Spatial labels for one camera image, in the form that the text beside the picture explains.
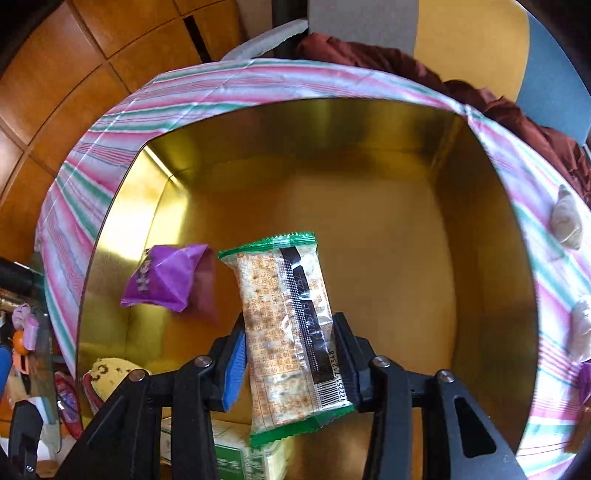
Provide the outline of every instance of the purple object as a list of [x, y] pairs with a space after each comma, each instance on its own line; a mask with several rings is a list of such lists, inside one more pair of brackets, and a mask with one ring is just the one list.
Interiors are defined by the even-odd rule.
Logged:
[[23, 303], [14, 309], [12, 312], [12, 326], [15, 330], [23, 330], [25, 328], [25, 320], [31, 314], [31, 307], [28, 303]]
[[591, 398], [591, 364], [582, 364], [579, 372], [579, 401], [585, 405]]
[[[191, 295], [191, 291], [196, 268], [207, 250], [207, 245], [188, 245], [180, 249], [154, 245], [129, 279], [121, 306], [149, 303], [182, 312], [189, 305], [190, 297], [202, 296], [199, 292]], [[213, 287], [204, 295], [213, 296]]]
[[29, 315], [25, 320], [25, 326], [22, 331], [22, 345], [24, 348], [32, 352], [37, 345], [37, 332], [39, 330], [39, 322], [33, 314]]

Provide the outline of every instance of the blue panel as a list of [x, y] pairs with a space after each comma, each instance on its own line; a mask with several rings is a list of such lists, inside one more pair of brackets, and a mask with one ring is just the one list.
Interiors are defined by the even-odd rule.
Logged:
[[556, 40], [528, 15], [530, 55], [517, 105], [534, 122], [583, 144], [591, 127], [591, 96]]

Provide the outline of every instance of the blue object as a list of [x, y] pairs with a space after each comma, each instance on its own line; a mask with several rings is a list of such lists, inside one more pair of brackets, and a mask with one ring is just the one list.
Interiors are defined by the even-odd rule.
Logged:
[[591, 95], [550, 32], [528, 17], [530, 55], [516, 103], [537, 124], [583, 145], [591, 127]]
[[0, 346], [0, 398], [4, 395], [4, 387], [6, 387], [6, 380], [10, 369], [12, 368], [12, 353], [10, 349], [5, 346]]
[[246, 336], [244, 330], [236, 340], [236, 346], [228, 362], [226, 369], [226, 379], [222, 395], [222, 404], [225, 411], [230, 410], [234, 402], [238, 399], [242, 387], [242, 379], [246, 371]]

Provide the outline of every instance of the white wrapped item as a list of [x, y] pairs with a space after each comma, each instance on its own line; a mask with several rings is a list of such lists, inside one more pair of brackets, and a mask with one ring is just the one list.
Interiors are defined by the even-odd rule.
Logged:
[[578, 250], [583, 243], [583, 224], [573, 194], [561, 185], [558, 201], [552, 210], [550, 226], [556, 240], [568, 248]]
[[591, 296], [584, 295], [571, 312], [570, 356], [574, 362], [591, 359]]

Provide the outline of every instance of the yellow sponge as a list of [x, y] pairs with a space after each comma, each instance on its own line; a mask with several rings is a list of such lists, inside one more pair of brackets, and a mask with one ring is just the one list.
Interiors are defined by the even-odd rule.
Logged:
[[99, 358], [89, 371], [92, 389], [106, 401], [129, 372], [137, 368], [142, 367], [123, 358]]

